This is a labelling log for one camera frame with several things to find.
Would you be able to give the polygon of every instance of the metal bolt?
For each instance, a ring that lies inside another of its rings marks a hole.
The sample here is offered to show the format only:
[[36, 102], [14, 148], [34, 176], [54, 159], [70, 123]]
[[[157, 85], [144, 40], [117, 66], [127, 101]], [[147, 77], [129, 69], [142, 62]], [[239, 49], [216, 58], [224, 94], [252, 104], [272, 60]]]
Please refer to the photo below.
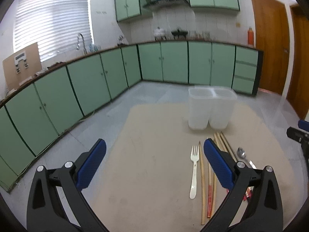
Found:
[[272, 167], [271, 166], [267, 166], [266, 170], [271, 173], [272, 172]]
[[64, 166], [65, 166], [66, 168], [70, 168], [70, 167], [73, 166], [73, 162], [67, 161], [67, 162], [64, 164]]
[[239, 168], [244, 168], [244, 167], [245, 167], [245, 164], [244, 164], [242, 161], [239, 161], [239, 162], [237, 162], [237, 166], [238, 166]]
[[43, 169], [44, 169], [44, 167], [43, 167], [42, 165], [37, 167], [37, 171], [38, 171], [38, 172], [42, 172]]

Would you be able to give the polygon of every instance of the fork handle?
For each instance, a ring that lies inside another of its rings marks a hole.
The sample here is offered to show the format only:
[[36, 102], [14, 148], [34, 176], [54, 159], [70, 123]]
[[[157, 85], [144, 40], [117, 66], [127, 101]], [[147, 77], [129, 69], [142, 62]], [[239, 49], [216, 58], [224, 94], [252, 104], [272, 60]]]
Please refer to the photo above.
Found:
[[193, 162], [193, 175], [190, 190], [190, 199], [194, 199], [196, 196], [196, 161]]

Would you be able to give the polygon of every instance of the white fork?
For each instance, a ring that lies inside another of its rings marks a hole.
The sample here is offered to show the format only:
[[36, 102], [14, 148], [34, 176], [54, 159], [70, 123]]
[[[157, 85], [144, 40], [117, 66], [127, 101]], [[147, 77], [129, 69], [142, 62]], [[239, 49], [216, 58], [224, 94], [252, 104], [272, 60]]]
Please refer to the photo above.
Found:
[[192, 146], [191, 160], [193, 162], [193, 175], [190, 190], [190, 199], [194, 199], [196, 196], [196, 163], [198, 162], [199, 159], [200, 159], [200, 153], [198, 151], [198, 146]]

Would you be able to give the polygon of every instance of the orange bottle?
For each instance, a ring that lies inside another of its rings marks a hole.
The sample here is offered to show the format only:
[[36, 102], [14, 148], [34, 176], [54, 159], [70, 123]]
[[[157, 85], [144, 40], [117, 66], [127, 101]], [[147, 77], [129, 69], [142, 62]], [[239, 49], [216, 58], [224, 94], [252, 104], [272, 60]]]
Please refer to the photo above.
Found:
[[248, 45], [254, 46], [254, 32], [251, 27], [248, 30]]

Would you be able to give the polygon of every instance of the tiled floor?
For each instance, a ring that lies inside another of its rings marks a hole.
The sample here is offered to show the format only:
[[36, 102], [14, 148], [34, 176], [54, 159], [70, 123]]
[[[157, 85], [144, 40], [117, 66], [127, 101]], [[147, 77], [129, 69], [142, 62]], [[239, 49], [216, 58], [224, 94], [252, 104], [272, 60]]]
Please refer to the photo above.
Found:
[[[26, 226], [28, 195], [37, 166], [45, 165], [46, 168], [52, 169], [63, 166], [68, 160], [75, 161], [82, 152], [88, 151], [98, 138], [103, 138], [107, 143], [108, 152], [104, 158], [104, 161], [106, 161], [132, 106], [147, 103], [179, 103], [187, 102], [187, 100], [188, 86], [141, 82], [65, 135], [30, 168], [11, 194], [6, 193], [2, 188], [0, 188], [0, 192], [18, 220]], [[287, 138], [285, 134], [288, 127], [297, 127], [299, 118], [295, 111], [285, 99], [281, 99], [277, 94], [259, 91], [255, 98], [239, 95], [238, 100], [256, 111], [279, 141], [294, 169], [298, 183], [296, 189], [301, 192], [300, 196], [303, 196], [299, 203], [300, 208], [307, 197], [308, 176], [305, 160], [300, 145]], [[95, 191], [100, 186], [96, 176], [104, 169], [104, 161], [97, 170], [90, 186], [82, 191], [90, 205], [93, 201], [92, 197], [95, 196]], [[66, 203], [62, 189], [59, 188], [58, 191], [69, 219], [78, 224]]]

